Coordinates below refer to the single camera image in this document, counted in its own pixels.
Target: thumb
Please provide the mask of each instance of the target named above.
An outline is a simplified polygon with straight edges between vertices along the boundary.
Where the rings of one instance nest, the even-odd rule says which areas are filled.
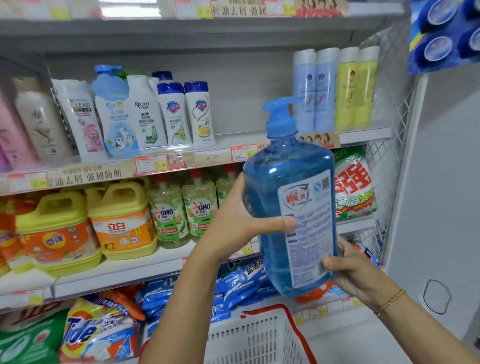
[[[322,265],[332,271],[354,270],[359,266],[359,261],[356,258],[340,258],[338,256],[328,256],[323,258]]]
[[[254,235],[260,235],[291,231],[295,229],[297,222],[292,216],[275,216],[274,218],[252,218],[249,225]]]

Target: pump dispenser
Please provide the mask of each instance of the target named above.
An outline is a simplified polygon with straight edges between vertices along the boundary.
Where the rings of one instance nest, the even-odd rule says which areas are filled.
[[[267,275],[286,297],[320,287],[331,278],[321,261],[336,255],[335,166],[333,153],[313,143],[297,140],[295,121],[288,104],[299,97],[266,103],[266,124],[271,143],[243,166],[252,213],[258,218],[293,216],[295,230],[261,235]]]

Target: hand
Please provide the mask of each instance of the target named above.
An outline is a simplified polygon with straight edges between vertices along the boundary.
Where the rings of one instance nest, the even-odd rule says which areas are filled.
[[[287,232],[297,225],[291,216],[252,217],[243,204],[244,190],[245,179],[243,173],[240,173],[222,207],[215,211],[210,226],[197,244],[210,259],[220,264],[244,247],[254,236],[271,232]]]
[[[340,235],[337,236],[337,244],[344,252],[344,257],[330,256],[322,261],[325,268],[335,272],[333,282],[337,286],[356,296],[373,311],[377,311],[400,292],[391,278],[375,268]]]

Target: white plastic basket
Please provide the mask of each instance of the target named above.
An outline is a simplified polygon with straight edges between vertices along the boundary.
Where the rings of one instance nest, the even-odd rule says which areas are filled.
[[[205,364],[317,364],[282,304],[246,311],[208,333]]]

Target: qr code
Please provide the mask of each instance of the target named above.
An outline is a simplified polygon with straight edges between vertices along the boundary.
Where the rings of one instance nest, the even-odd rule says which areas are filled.
[[[322,188],[328,190],[330,188],[330,177],[325,177],[322,179]]]

